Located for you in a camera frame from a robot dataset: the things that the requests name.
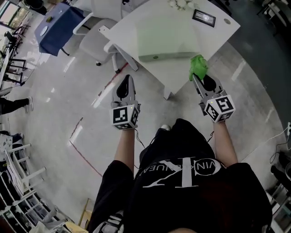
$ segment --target green object on blue table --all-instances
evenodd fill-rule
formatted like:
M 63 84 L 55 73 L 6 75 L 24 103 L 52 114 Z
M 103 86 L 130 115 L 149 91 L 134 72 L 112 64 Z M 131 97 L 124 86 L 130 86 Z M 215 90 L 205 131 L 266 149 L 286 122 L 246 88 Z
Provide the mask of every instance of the green object on blue table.
M 191 59 L 190 64 L 189 80 L 193 80 L 193 74 L 196 74 L 201 80 L 203 80 L 208 71 L 207 61 L 204 57 L 199 54 Z

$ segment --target framed picture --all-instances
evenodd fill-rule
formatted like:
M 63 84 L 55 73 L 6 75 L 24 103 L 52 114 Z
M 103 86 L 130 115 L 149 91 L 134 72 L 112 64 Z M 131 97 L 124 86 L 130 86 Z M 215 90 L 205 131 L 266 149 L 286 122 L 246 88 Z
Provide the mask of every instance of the framed picture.
M 195 10 L 192 19 L 197 20 L 201 23 L 207 24 L 211 27 L 214 27 L 216 17 L 208 13 L 205 13 L 201 10 Z

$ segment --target forearm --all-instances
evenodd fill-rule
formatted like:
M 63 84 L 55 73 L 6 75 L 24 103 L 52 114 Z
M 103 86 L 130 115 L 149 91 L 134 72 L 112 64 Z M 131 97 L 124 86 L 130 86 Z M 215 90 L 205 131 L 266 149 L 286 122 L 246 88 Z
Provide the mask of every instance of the forearm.
M 114 156 L 114 160 L 123 162 L 130 170 L 134 171 L 135 158 L 135 130 L 123 130 Z
M 238 163 L 231 137 L 226 128 L 225 122 L 218 122 L 213 125 L 216 158 L 225 166 Z

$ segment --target red floor marking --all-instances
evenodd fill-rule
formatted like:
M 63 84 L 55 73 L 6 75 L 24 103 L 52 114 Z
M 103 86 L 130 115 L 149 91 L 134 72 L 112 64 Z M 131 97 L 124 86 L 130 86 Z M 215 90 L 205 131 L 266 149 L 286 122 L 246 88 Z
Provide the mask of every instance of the red floor marking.
M 126 66 L 128 65 L 128 63 L 125 63 L 124 64 L 124 66 L 120 69 L 120 73 L 122 72 L 122 70 L 124 69 L 124 68 L 126 68 Z M 114 76 L 113 76 L 113 78 L 111 78 L 111 80 L 105 85 L 105 87 L 104 87 L 104 90 L 105 90 L 105 88 L 106 87 L 108 87 L 108 85 L 120 74 L 120 73 L 118 73 L 118 74 L 115 74 Z
M 76 124 L 76 127 L 75 127 L 74 131 L 72 132 L 72 134 L 71 134 L 71 136 L 70 136 L 70 139 L 71 139 L 71 137 L 73 136 L 74 132 L 76 131 L 76 128 L 78 127 L 79 123 L 80 123 L 82 120 L 83 120 L 83 118 L 81 118 L 81 119 L 78 121 L 78 123 Z
M 91 168 L 93 168 L 94 169 L 94 171 L 95 172 L 97 172 L 98 173 L 98 175 L 100 175 L 101 177 L 103 177 L 102 176 L 102 174 L 100 173 L 100 172 L 98 172 L 96 169 L 95 169 L 95 167 L 93 167 L 92 165 L 91 165 L 91 163 L 89 163 L 89 161 L 81 154 L 81 152 L 80 151 L 78 151 L 78 149 L 75 147 L 75 145 L 70 141 L 70 143 L 72 144 L 72 146 L 75 148 L 75 150 L 78 152 L 78 154 L 79 155 L 81 155 L 81 157 L 90 165 L 90 167 Z

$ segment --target black picture frame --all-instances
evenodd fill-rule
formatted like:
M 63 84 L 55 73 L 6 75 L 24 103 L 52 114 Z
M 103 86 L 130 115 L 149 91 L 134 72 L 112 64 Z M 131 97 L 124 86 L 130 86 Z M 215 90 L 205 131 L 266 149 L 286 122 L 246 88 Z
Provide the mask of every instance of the black picture frame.
M 197 14 L 197 13 L 201 13 L 201 14 L 204 14 L 204 15 L 207 15 L 207 16 L 213 18 L 213 22 L 210 23 L 210 22 L 207 22 L 207 21 L 205 21 L 205 20 L 202 20 L 202 19 L 196 17 L 196 14 Z M 210 15 L 210 14 L 208 14 L 208 13 L 205 13 L 205 12 L 203 12 L 203 11 L 201 11 L 201 10 L 196 10 L 196 9 L 195 9 L 195 11 L 194 11 L 194 14 L 193 14 L 192 19 L 197 20 L 197 21 L 199 21 L 199 22 L 201 22 L 201 23 L 207 24 L 207 25 L 209 25 L 209 26 L 211 26 L 211 27 L 214 27 L 214 25 L 215 25 L 215 21 L 216 21 L 216 17 L 214 17 L 213 15 Z

